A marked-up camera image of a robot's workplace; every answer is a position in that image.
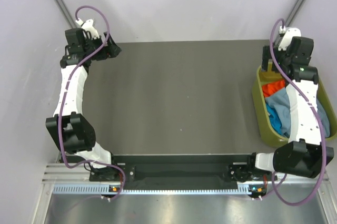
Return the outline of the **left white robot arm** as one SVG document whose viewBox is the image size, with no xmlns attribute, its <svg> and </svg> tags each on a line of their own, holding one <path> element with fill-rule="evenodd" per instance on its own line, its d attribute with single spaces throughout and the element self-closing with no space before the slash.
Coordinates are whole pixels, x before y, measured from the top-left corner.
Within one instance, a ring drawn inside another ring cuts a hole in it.
<svg viewBox="0 0 337 224">
<path fill-rule="evenodd" d="M 67 45 L 60 60 L 62 83 L 57 107 L 45 126 L 62 156 L 75 154 L 90 162 L 108 180 L 119 175 L 112 154 L 97 141 L 94 127 L 82 110 L 85 82 L 92 61 L 115 58 L 121 49 L 109 32 L 94 36 L 93 31 L 73 28 L 65 31 Z"/>
</svg>

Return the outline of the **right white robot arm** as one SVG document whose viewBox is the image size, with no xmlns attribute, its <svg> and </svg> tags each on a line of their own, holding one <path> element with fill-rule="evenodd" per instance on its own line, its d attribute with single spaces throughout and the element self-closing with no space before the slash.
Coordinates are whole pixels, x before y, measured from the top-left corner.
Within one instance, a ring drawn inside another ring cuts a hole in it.
<svg viewBox="0 0 337 224">
<path fill-rule="evenodd" d="M 255 161 L 245 167 L 253 180 L 265 171 L 315 178 L 325 172 L 334 156 L 322 145 L 325 130 L 316 103 L 319 75 L 317 68 L 309 65 L 313 47 L 313 39 L 294 36 L 286 46 L 264 48 L 274 60 L 273 69 L 287 82 L 291 131 L 287 144 L 270 154 L 257 153 Z"/>
</svg>

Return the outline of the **light blue t shirt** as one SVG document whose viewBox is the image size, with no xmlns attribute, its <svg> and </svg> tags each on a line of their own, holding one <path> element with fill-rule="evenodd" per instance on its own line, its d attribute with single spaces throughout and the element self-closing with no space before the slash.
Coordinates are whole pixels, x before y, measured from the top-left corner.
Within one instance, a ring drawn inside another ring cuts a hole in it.
<svg viewBox="0 0 337 224">
<path fill-rule="evenodd" d="M 273 95 L 265 98 L 266 104 L 269 104 L 270 107 L 274 108 L 279 116 L 282 127 L 282 135 L 283 137 L 289 137 L 291 133 L 291 116 L 290 116 L 290 101 L 288 94 L 285 88 L 277 91 Z M 330 122 L 327 117 L 327 114 L 321 105 L 320 101 L 317 99 L 317 108 L 318 114 L 321 118 L 322 125 L 325 130 L 325 137 L 328 138 L 330 136 Z"/>
</svg>

